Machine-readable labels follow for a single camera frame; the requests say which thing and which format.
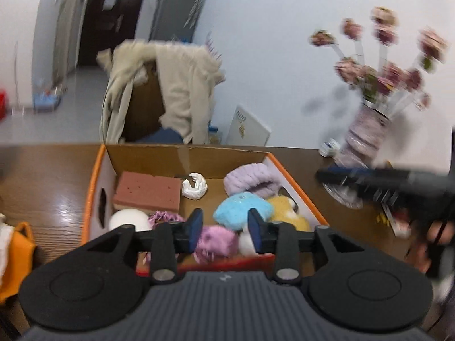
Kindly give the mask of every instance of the light blue plush toy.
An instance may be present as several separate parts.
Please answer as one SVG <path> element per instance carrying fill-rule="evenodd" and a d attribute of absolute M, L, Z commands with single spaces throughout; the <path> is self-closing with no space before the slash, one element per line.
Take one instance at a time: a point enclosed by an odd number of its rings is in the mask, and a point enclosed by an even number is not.
<path fill-rule="evenodd" d="M 274 213 L 272 204 L 251 192 L 241 192 L 224 200 L 213 213 L 213 218 L 226 228 L 239 231 L 247 224 L 250 209 L 256 209 L 265 221 Z"/>

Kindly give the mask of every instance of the orange bag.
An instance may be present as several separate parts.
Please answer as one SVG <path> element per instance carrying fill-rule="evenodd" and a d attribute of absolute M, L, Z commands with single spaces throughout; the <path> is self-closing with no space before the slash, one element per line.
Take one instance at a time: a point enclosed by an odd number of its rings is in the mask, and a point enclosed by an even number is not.
<path fill-rule="evenodd" d="M 0 287 L 0 304 L 19 292 L 20 284 L 31 272 L 35 247 L 30 225 L 20 222 L 14 229 L 8 248 L 8 263 Z"/>

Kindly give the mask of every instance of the dark brown door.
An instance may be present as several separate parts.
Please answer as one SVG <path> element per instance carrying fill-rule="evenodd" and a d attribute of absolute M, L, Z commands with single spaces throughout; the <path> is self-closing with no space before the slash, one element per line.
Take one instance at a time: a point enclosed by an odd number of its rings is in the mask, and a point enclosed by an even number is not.
<path fill-rule="evenodd" d="M 96 55 L 114 50 L 136 32 L 142 0 L 88 0 L 80 38 L 79 66 L 97 65 Z"/>

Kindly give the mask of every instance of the orange fabric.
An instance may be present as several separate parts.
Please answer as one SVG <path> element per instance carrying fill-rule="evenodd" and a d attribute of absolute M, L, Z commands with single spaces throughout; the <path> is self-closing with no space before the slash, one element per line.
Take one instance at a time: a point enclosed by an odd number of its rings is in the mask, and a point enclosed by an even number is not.
<path fill-rule="evenodd" d="M 315 215 L 316 219 L 322 225 L 329 225 L 319 210 L 316 208 L 315 204 L 310 200 L 310 198 L 304 193 L 304 191 L 300 188 L 297 182 L 292 178 L 289 172 L 281 165 L 277 158 L 272 153 L 268 153 L 267 157 L 275 164 L 278 170 L 281 172 L 282 175 L 286 178 L 286 180 L 291 184 L 294 190 L 299 194 L 311 212 Z"/>
<path fill-rule="evenodd" d="M 103 162 L 103 156 L 106 152 L 106 146 L 102 144 L 98 155 L 96 156 L 95 166 L 93 167 L 92 177 L 90 178 L 90 184 L 87 192 L 87 202 L 84 210 L 84 219 L 82 222 L 82 235 L 80 238 L 80 244 L 85 245 L 90 238 L 90 219 L 92 218 L 92 207 L 95 199 L 96 182 L 98 182 L 98 176 L 100 174 L 101 163 Z"/>
<path fill-rule="evenodd" d="M 27 222 L 19 223 L 12 234 L 8 249 L 8 264 L 2 278 L 0 303 L 19 292 L 20 284 L 32 270 L 35 247 L 30 225 Z"/>

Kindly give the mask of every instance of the tile floor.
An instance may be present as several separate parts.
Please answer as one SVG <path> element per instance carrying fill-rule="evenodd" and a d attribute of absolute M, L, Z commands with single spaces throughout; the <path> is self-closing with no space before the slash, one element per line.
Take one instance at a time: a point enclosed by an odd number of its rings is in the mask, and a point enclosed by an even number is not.
<path fill-rule="evenodd" d="M 0 122 L 0 145 L 98 143 L 101 107 L 108 82 L 99 68 L 79 68 L 52 113 L 9 115 Z"/>

